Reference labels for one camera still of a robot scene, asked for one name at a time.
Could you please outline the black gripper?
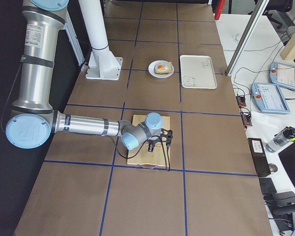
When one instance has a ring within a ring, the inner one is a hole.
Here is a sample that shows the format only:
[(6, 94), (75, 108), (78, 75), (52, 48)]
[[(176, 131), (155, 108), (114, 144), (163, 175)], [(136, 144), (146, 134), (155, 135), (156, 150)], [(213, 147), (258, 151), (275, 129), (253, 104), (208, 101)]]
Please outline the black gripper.
[(151, 137), (148, 142), (148, 152), (153, 152), (154, 147), (160, 147), (161, 146), (162, 138), (159, 136), (153, 136)]

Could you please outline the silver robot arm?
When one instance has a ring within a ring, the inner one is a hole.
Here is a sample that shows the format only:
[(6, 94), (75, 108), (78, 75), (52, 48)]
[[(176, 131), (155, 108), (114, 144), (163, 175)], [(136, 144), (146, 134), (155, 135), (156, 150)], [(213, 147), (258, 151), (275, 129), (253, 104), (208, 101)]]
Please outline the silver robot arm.
[(150, 113), (138, 125), (128, 121), (66, 115), (49, 103), (58, 32), (67, 17), (66, 0), (26, 0), (22, 13), (27, 19), (24, 54), (21, 57), (19, 97), (12, 103), (5, 134), (19, 148), (36, 148), (52, 133), (118, 136), (128, 150), (145, 142), (160, 141), (163, 121)]

